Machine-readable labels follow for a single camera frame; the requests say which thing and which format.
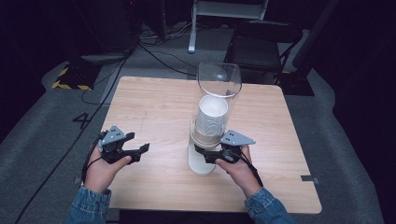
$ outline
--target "hand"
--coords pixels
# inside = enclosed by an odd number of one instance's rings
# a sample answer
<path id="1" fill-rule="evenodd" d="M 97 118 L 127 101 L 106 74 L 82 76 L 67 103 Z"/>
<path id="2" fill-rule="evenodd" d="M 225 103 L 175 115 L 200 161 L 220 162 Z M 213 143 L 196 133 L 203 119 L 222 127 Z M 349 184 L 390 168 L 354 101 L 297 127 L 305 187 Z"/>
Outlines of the hand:
<path id="1" fill-rule="evenodd" d="M 251 163 L 248 145 L 242 146 L 241 150 Z M 235 184 L 237 184 L 242 189 L 242 191 L 244 191 L 247 198 L 256 193 L 261 188 L 256 177 L 244 161 L 239 160 L 237 163 L 231 164 L 222 159 L 217 159 L 216 164 L 231 176 L 233 182 L 235 182 Z"/>
<path id="2" fill-rule="evenodd" d="M 90 164 L 92 161 L 101 157 L 99 148 L 96 145 L 90 157 Z M 105 190 L 113 182 L 117 172 L 131 161 L 131 157 L 127 156 L 112 164 L 108 164 L 101 159 L 94 162 L 87 170 L 84 187 L 96 193 L 103 194 Z"/>

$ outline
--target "white cup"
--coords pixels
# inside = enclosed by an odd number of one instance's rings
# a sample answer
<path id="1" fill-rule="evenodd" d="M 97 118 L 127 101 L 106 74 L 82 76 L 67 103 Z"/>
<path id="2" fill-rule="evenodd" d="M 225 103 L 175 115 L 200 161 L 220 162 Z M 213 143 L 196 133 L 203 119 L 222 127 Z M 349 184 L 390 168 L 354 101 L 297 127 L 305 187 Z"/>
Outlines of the white cup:
<path id="1" fill-rule="evenodd" d="M 228 104 L 219 97 L 206 95 L 199 102 L 195 122 L 196 129 L 204 135 L 215 135 L 223 129 L 227 118 Z"/>

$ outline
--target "cable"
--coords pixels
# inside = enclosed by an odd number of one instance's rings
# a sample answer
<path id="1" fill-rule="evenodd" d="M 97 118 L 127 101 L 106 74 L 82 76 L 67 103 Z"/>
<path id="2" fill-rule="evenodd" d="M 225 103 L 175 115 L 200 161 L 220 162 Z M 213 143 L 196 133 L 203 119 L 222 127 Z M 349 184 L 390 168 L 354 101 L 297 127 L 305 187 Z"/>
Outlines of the cable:
<path id="1" fill-rule="evenodd" d="M 173 32 L 173 29 L 174 29 L 174 28 L 171 28 L 171 29 L 172 29 L 171 32 L 169 32 L 169 33 L 165 36 L 165 38 L 168 37 L 167 39 L 165 39 L 165 41 L 162 41 L 157 35 L 151 35 L 151 34 L 149 34 L 149 36 L 140 37 L 140 40 L 156 38 L 156 40 L 155 40 L 154 43 L 147 43 L 147 42 L 142 42 L 142 41 L 141 41 L 141 44 L 142 44 L 142 45 L 145 45 L 146 47 L 160 46 L 160 45 L 166 43 L 166 42 L 169 41 L 169 40 L 176 40 L 176 39 L 179 39 L 179 38 L 181 38 L 183 35 L 190 35 L 191 33 L 189 33 L 189 34 L 186 34 L 186 33 L 181 34 L 181 32 L 182 32 L 182 31 L 185 31 L 185 32 L 186 32 L 186 28 L 189 27 L 191 24 L 192 24 L 192 21 L 189 22 L 189 23 L 187 23 L 187 24 L 184 25 L 183 27 L 179 28 L 178 31 L 174 31 L 174 32 Z"/>
<path id="2" fill-rule="evenodd" d="M 152 50 L 151 53 L 161 53 L 161 54 L 166 54 L 166 55 L 172 56 L 172 57 L 176 58 L 177 60 L 181 61 L 182 63 L 184 63 L 184 64 L 186 64 L 186 65 L 188 65 L 188 66 L 190 66 L 190 67 L 192 67 L 192 68 L 197 69 L 197 67 L 196 67 L 195 65 L 192 65 L 192 64 L 190 64 L 190 63 L 187 63 L 187 62 L 185 62 L 185 61 L 179 59 L 179 58 L 178 58 L 176 55 L 174 55 L 174 54 L 165 53 L 165 52 L 158 51 L 158 50 Z"/>
<path id="3" fill-rule="evenodd" d="M 120 62 L 117 63 L 116 66 L 114 66 L 113 71 L 112 71 L 109 75 L 107 75 L 106 77 L 102 78 L 102 80 L 99 80 L 98 82 L 96 82 L 95 84 L 93 84 L 93 86 L 96 86 L 96 85 L 98 85 L 99 83 L 105 81 L 107 78 L 111 77 L 111 76 L 114 74 L 114 72 L 116 71 L 116 68 L 117 68 L 117 66 L 118 66 L 119 64 L 120 64 Z M 84 102 L 84 103 L 87 104 L 87 105 L 99 105 L 100 103 L 92 103 L 92 102 L 88 102 L 88 101 L 85 101 L 85 100 L 84 100 L 84 95 L 85 95 L 85 93 L 86 93 L 87 91 L 88 91 L 88 90 L 85 90 L 85 91 L 82 93 L 82 95 L 81 95 L 81 101 Z"/>
<path id="4" fill-rule="evenodd" d="M 122 62 L 120 68 L 119 68 L 119 72 L 117 73 L 116 79 L 114 79 L 113 84 L 110 87 L 110 91 L 107 93 L 104 101 L 106 100 L 106 98 L 108 97 L 108 95 L 110 94 L 111 90 L 113 89 L 117 77 L 120 74 L 120 70 L 123 67 L 123 65 L 125 64 L 126 60 L 128 58 L 125 58 L 124 61 Z M 98 111 L 100 110 L 100 108 L 102 108 L 104 101 L 96 108 L 96 110 L 93 112 L 90 120 L 92 120 L 95 115 L 98 113 Z M 62 161 L 64 161 L 64 159 L 66 158 L 66 156 L 70 153 L 71 149 L 74 147 L 74 145 L 77 143 L 77 141 L 79 140 L 79 138 L 82 136 L 82 134 L 85 132 L 85 130 L 87 129 L 87 127 L 90 125 L 90 121 L 88 122 L 87 125 L 85 125 L 82 130 L 79 132 L 78 136 L 76 137 L 76 139 L 73 141 L 72 145 L 66 150 L 66 152 L 64 153 L 64 155 L 61 157 L 61 159 L 56 163 L 56 165 L 52 168 L 52 170 L 50 171 L 50 173 L 47 175 L 47 177 L 44 179 L 44 181 L 41 183 L 41 185 L 38 187 L 38 189 L 35 191 L 35 193 L 33 194 L 33 196 L 29 199 L 29 201 L 26 203 L 26 205 L 22 208 L 20 214 L 17 217 L 17 220 L 15 221 L 15 224 L 19 223 L 24 212 L 26 211 L 26 209 L 29 207 L 30 203 L 33 201 L 33 199 L 35 198 L 35 196 L 38 194 L 38 192 L 44 187 L 44 185 L 49 181 L 50 177 L 53 175 L 53 173 L 56 171 L 56 169 L 59 167 L 59 165 L 62 163 Z"/>
<path id="5" fill-rule="evenodd" d="M 125 58 L 128 58 L 130 54 L 124 54 L 123 56 L 120 56 L 119 58 L 112 58 L 112 59 L 101 59 L 101 60 L 92 60 L 92 59 L 81 59 L 85 61 L 86 63 L 92 64 L 92 65 L 106 65 L 106 64 L 111 64 L 111 63 L 120 63 L 122 60 Z"/>
<path id="6" fill-rule="evenodd" d="M 161 64 L 165 65 L 165 66 L 168 67 L 169 69 L 171 69 L 171 70 L 173 70 L 173 71 L 175 71 L 175 72 L 178 72 L 178 73 L 181 73 L 181 74 L 190 76 L 190 77 L 196 77 L 195 74 L 185 73 L 185 72 L 176 70 L 175 68 L 173 68 L 173 67 L 169 66 L 168 64 L 164 63 L 163 61 L 161 61 L 159 58 L 157 58 L 153 53 L 151 53 L 148 49 L 146 49 L 145 47 L 143 47 L 141 44 L 138 44 L 138 45 L 139 45 L 140 48 L 142 48 L 145 52 L 147 52 L 149 55 L 151 55 L 153 58 L 155 58 L 158 62 L 160 62 Z"/>
<path id="7" fill-rule="evenodd" d="M 96 161 L 99 161 L 100 159 L 102 159 L 102 157 L 100 157 L 99 159 L 96 159 L 95 161 L 92 161 L 90 164 L 88 164 L 88 162 L 90 161 L 90 157 L 93 153 L 93 150 L 95 149 L 96 145 L 98 144 L 98 141 L 100 140 L 101 135 L 98 134 L 98 136 L 96 137 L 96 139 L 93 141 L 93 143 L 91 144 L 90 150 L 88 151 L 88 155 L 85 158 L 84 161 L 84 165 L 82 165 L 82 171 L 81 171 L 81 180 L 82 182 L 85 182 L 85 177 L 87 176 L 87 170 L 88 168 Z"/>
<path id="8" fill-rule="evenodd" d="M 260 178 L 259 172 L 257 171 L 256 167 L 253 166 L 253 164 L 248 160 L 248 157 L 247 157 L 243 152 L 241 152 L 241 154 L 242 154 L 245 158 L 242 157 L 242 156 L 240 156 L 240 155 L 238 155 L 238 154 L 236 154 L 236 153 L 234 153 L 234 152 L 232 152 L 230 149 L 226 149 L 226 150 L 227 150 L 228 153 L 233 154 L 233 155 L 235 155 L 236 157 L 238 157 L 239 159 L 241 159 L 242 161 L 244 161 L 244 162 L 247 164 L 248 168 L 249 168 L 249 169 L 251 170 L 251 172 L 253 173 L 254 177 L 256 177 L 257 182 L 259 182 L 259 185 L 260 185 L 261 187 L 264 186 L 264 184 L 262 183 L 262 179 Z"/>
<path id="9" fill-rule="evenodd" d="M 76 10 L 78 11 L 79 16 L 80 16 L 80 17 L 82 18 L 82 20 L 84 21 L 85 25 L 87 26 L 87 28 L 88 28 L 88 30 L 90 31 L 90 33 L 91 33 L 91 35 L 93 36 L 93 38 L 94 38 L 94 39 L 98 42 L 98 44 L 99 44 L 100 46 L 102 46 L 104 49 L 108 49 L 108 50 L 113 51 L 113 52 L 127 52 L 127 51 L 129 51 L 130 49 L 133 48 L 133 47 L 131 46 L 131 47 L 129 47 L 129 48 L 125 51 L 125 50 L 118 50 L 119 47 L 115 47 L 115 46 L 108 47 L 107 45 L 105 45 L 105 44 L 96 36 L 95 32 L 91 29 L 90 25 L 88 24 L 87 20 L 85 19 L 85 16 L 82 14 L 81 10 L 80 10 L 79 7 L 77 6 L 75 0 L 73 0 L 73 5 L 75 6 Z"/>
<path id="10" fill-rule="evenodd" d="M 91 163 L 87 165 L 87 170 L 90 168 L 90 166 L 91 166 L 94 162 L 99 161 L 99 160 L 101 160 L 102 158 L 103 158 L 103 157 L 99 157 L 98 159 L 95 159 L 94 161 L 91 161 Z"/>

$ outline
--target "denim jacket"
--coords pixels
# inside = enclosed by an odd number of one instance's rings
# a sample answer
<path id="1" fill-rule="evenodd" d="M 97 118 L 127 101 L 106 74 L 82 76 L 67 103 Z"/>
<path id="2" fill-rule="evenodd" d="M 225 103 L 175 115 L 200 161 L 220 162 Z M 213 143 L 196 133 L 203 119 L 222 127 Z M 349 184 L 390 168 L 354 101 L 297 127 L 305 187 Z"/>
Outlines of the denim jacket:
<path id="1" fill-rule="evenodd" d="M 110 190 L 105 194 L 98 194 L 80 187 L 70 206 L 69 216 L 65 223 L 106 223 L 106 212 L 110 197 Z M 246 199 L 245 206 L 256 224 L 297 223 L 287 213 L 280 200 L 265 188 L 261 188 Z"/>

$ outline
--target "dark background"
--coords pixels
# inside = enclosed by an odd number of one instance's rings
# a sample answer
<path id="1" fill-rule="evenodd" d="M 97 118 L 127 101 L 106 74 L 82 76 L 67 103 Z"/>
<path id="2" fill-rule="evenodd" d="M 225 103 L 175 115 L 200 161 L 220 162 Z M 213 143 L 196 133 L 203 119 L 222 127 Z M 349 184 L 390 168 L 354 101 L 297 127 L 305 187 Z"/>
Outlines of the dark background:
<path id="1" fill-rule="evenodd" d="M 133 11 L 138 1 L 114 2 L 129 5 L 123 12 L 127 17 L 123 19 L 129 24 L 115 23 L 123 27 L 117 32 L 125 30 L 125 25 L 130 29 L 138 27 L 141 20 Z M 311 30 L 329 2 L 270 1 L 265 19 L 292 22 Z M 0 141 L 45 92 L 41 85 L 44 74 L 70 60 L 70 55 L 106 51 L 87 28 L 95 27 L 98 34 L 103 29 L 95 18 L 98 14 L 92 14 L 100 9 L 95 9 L 94 3 L 65 0 L 51 6 L 47 1 L 0 3 Z M 189 21 L 191 5 L 192 1 L 165 0 L 166 24 Z M 391 211 L 396 188 L 394 5 L 385 1 L 340 0 L 306 58 L 334 90 L 334 115 L 375 183 L 386 222 L 395 219 Z M 54 10 L 62 11 L 58 16 L 66 24 L 53 19 Z M 137 33 L 116 36 L 128 42 L 133 35 Z M 114 41 L 113 38 L 103 36 L 105 41 Z"/>

